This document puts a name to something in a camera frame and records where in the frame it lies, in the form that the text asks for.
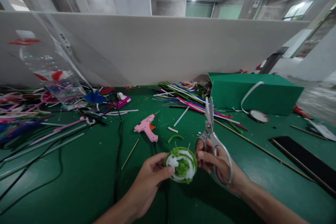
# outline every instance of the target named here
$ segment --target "green box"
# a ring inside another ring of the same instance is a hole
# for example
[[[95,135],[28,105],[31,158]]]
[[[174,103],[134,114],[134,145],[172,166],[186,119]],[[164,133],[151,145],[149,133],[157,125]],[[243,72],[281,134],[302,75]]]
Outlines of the green box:
[[[245,99],[246,111],[259,110],[266,114],[288,116],[303,87],[296,86],[280,75],[209,73],[212,82],[211,96],[216,107],[241,110],[241,102],[247,92],[259,81],[259,85]]]

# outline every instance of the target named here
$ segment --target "glue gun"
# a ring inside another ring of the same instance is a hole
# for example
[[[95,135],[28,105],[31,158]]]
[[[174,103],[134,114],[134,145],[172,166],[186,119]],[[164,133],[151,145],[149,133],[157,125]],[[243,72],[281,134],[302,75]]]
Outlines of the glue gun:
[[[146,135],[148,136],[149,140],[153,143],[156,143],[158,141],[158,136],[154,135],[154,133],[152,132],[153,129],[155,129],[156,127],[152,126],[151,123],[155,118],[155,114],[151,114],[148,117],[146,117],[145,119],[143,119],[140,122],[140,125],[136,125],[134,127],[134,132],[142,132],[144,131],[146,133]]]

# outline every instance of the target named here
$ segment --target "white wall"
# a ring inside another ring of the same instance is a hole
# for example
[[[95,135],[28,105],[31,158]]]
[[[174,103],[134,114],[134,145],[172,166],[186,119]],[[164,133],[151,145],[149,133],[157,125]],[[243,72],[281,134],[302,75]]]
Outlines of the white wall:
[[[309,34],[312,32],[312,29],[303,29],[299,31],[294,37],[288,40],[283,46],[289,47],[287,51],[283,54],[284,58],[290,58],[293,53],[302,45],[306,40]]]
[[[323,81],[336,70],[336,26],[294,69],[292,77],[304,81]]]

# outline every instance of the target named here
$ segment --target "window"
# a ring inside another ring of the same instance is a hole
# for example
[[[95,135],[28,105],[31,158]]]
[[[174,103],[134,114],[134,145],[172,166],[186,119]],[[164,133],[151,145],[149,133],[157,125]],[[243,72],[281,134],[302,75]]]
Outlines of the window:
[[[284,21],[301,20],[312,3],[313,1],[293,5],[282,20]]]

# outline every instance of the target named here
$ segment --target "gray wall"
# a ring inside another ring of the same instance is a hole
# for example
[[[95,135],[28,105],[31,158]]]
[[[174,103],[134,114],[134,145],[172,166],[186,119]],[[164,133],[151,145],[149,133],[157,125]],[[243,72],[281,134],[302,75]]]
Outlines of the gray wall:
[[[186,16],[187,0],[156,0],[158,16]]]

